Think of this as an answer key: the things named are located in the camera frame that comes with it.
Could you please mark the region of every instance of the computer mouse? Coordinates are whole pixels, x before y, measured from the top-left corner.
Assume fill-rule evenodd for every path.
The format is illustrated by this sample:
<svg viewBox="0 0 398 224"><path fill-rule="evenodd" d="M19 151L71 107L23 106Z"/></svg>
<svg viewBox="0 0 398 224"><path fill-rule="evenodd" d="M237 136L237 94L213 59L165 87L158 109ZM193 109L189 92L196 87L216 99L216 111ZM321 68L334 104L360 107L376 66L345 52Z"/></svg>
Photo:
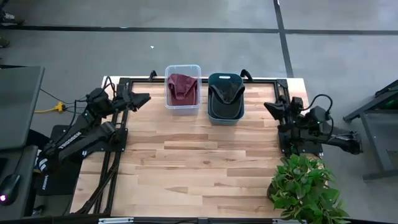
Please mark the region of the computer mouse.
<svg viewBox="0 0 398 224"><path fill-rule="evenodd" d="M21 176L18 174L10 174L4 178L0 185L0 205L10 205L15 202L20 180Z"/></svg>

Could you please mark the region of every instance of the concrete floor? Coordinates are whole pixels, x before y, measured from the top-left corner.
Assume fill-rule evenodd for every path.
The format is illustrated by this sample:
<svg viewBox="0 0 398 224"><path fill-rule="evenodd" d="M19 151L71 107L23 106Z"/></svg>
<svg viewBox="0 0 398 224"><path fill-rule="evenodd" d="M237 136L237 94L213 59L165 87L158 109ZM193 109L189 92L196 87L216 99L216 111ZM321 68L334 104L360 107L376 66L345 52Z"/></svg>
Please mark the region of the concrete floor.
<svg viewBox="0 0 398 224"><path fill-rule="evenodd" d="M280 8L286 29L398 29L397 1L280 0ZM13 0L6 10L37 26L278 28L272 0ZM0 35L11 41L0 50L1 63L44 66L42 88L65 101L99 86L104 75L163 74L173 64L198 64L204 75L246 68L255 77L286 77L278 34L0 30ZM335 125L364 136L359 121L346 124L342 117L397 79L397 36L287 35L287 45L294 77L305 79L309 98L330 95ZM37 109L55 103L41 93ZM327 106L321 98L317 103ZM32 127L49 135L53 125L68 124L71 117L37 114ZM363 174L377 171L367 140L363 144L359 156L324 147L335 187L353 218L396 223L398 178L363 182ZM66 197L46 200L66 205Z"/></svg>

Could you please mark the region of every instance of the wooden table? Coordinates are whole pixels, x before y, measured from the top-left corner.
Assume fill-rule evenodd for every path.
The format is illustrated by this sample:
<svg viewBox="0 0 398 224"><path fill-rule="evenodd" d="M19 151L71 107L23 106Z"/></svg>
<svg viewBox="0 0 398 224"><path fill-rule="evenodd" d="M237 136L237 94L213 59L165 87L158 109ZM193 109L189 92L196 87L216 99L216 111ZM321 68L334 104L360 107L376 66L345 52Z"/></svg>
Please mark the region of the wooden table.
<svg viewBox="0 0 398 224"><path fill-rule="evenodd" d="M307 107L303 79L287 81L290 96L302 97ZM172 116L164 106L164 84L135 83L135 93L149 92L152 99L138 112L129 112L112 216L279 217L281 211L274 210L266 197L282 157L279 122L263 105L275 101L274 87L245 86L242 120L236 126L212 126L207 84L197 116ZM98 186L103 156L96 152L83 161L71 212L81 208Z"/></svg>

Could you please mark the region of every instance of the green leaves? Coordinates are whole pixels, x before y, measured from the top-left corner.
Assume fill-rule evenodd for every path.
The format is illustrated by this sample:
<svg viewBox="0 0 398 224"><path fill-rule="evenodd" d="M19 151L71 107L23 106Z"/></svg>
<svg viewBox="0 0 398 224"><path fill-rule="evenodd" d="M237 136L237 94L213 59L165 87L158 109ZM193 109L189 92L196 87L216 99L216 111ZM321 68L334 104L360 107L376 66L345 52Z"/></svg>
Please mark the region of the green leaves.
<svg viewBox="0 0 398 224"><path fill-rule="evenodd" d="M274 208L283 208L284 220L306 220L307 223L347 223L348 214L338 201L338 190L326 185L333 180L331 170L322 161L305 156L291 155L281 159L272 179L271 198Z"/></svg>

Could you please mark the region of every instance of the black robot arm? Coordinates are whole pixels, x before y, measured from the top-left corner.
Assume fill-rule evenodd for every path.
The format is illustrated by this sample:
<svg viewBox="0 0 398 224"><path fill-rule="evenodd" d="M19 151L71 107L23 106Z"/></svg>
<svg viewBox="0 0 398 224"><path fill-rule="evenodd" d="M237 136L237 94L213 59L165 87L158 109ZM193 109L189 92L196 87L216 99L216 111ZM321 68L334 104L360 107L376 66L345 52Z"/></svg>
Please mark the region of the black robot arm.
<svg viewBox="0 0 398 224"><path fill-rule="evenodd" d="M42 172L52 172L67 157L82 154L100 141L117 143L119 130L116 124L110 121L101 124L101 119L124 110L137 111L149 100L148 93L128 92L127 87L118 91L112 100L103 88L94 89L86 95L87 106L76 122L56 142L48 143L39 154L37 168Z"/></svg>
<svg viewBox="0 0 398 224"><path fill-rule="evenodd" d="M293 97L292 101L288 102L284 96L280 96L276 103L264 103L273 118L280 121L278 132L279 140L282 141L281 147L288 147L282 149L282 152L286 154L305 152L305 149L299 149L301 147L308 149L310 146L308 142L337 146L354 155L363 152L357 132L334 127L333 118L330 116L331 105L327 110L316 106L302 115L301 112L309 107L304 109L303 101L299 97Z"/></svg>

